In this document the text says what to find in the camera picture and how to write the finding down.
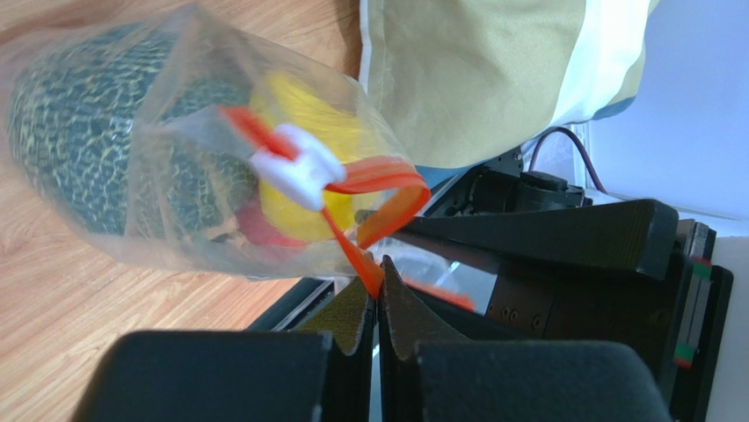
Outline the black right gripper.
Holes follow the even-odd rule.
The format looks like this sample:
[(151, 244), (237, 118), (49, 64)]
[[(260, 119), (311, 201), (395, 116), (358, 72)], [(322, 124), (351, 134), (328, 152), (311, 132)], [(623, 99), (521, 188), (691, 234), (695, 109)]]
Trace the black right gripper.
[(485, 315), (530, 338), (623, 343), (653, 373), (675, 421), (703, 421), (733, 282), (716, 232), (681, 220), (665, 277), (506, 264)]

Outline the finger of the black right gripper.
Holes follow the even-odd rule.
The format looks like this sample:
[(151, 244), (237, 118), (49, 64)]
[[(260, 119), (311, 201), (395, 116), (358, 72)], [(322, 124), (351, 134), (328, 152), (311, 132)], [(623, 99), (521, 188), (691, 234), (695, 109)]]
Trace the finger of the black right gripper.
[(493, 272), (504, 264), (613, 280), (663, 280), (678, 212), (658, 200), (515, 214), (414, 218), (370, 246), (424, 251)]

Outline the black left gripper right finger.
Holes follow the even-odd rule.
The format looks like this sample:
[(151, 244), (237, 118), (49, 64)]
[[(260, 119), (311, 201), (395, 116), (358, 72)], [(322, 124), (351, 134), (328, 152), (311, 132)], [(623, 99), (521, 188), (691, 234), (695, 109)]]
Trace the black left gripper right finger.
[(607, 341), (472, 340), (382, 259), (378, 307), (386, 421), (667, 421), (650, 370)]

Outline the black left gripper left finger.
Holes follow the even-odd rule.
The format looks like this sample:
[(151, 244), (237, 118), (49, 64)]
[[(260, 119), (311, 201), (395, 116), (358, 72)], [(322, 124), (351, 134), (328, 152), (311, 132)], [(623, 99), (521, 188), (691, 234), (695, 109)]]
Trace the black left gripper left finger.
[(76, 421), (364, 421), (373, 301), (358, 280), (293, 331), (134, 331)]

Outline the yellow fake pear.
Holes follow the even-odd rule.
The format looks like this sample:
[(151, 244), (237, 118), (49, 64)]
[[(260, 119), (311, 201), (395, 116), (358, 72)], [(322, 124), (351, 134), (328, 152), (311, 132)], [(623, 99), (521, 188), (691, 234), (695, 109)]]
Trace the yellow fake pear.
[[(272, 72), (266, 76), (265, 82), (273, 95), (272, 103), (253, 95), (250, 108), (268, 125), (276, 127), (288, 122), (307, 131), (343, 164), (387, 152), (377, 131), (366, 126), (356, 114), (344, 112), (319, 98), (317, 92), (301, 79)], [(258, 183), (258, 194), (265, 218), (281, 235), (304, 243), (333, 238), (320, 214), (293, 203), (265, 181)]]

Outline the clear zip top bag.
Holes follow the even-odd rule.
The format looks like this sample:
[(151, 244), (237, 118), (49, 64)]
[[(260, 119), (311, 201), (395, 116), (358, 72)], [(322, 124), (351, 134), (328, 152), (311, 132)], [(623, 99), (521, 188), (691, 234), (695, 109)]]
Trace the clear zip top bag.
[(360, 277), (432, 193), (360, 83), (184, 4), (1, 33), (1, 147), (88, 242), (249, 280)]

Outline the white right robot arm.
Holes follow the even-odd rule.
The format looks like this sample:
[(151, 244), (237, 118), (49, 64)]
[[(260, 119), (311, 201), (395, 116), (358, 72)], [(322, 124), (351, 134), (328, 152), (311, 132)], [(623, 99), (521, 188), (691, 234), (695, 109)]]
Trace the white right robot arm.
[(731, 297), (716, 232), (657, 200), (603, 203), (501, 156), (373, 247), (471, 337), (634, 349), (677, 421), (703, 421)]

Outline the red fake apple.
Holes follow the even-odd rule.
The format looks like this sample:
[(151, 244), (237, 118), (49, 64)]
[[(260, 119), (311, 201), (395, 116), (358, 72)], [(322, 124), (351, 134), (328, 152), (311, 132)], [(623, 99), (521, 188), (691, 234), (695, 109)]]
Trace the red fake apple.
[(255, 245), (302, 248), (307, 244), (283, 235), (267, 219), (258, 198), (252, 198), (236, 211), (239, 231)]

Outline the green netted fake melon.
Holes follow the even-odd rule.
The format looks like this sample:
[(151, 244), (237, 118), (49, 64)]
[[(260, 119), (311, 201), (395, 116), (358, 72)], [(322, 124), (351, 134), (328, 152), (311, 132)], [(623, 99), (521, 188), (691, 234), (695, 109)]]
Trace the green netted fake melon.
[(177, 42), (174, 33), (120, 25), (69, 42), (18, 76), (6, 117), (28, 183), (89, 232), (189, 234), (221, 225), (250, 199), (249, 168), (171, 141), (156, 163), (131, 164), (135, 116)]

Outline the striped blue beige pillow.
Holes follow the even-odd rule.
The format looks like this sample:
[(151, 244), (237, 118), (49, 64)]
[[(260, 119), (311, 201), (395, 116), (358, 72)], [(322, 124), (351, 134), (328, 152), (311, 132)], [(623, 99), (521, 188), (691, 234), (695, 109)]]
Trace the striped blue beige pillow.
[(363, 1), (360, 81), (414, 164), (457, 169), (635, 99), (653, 1)]

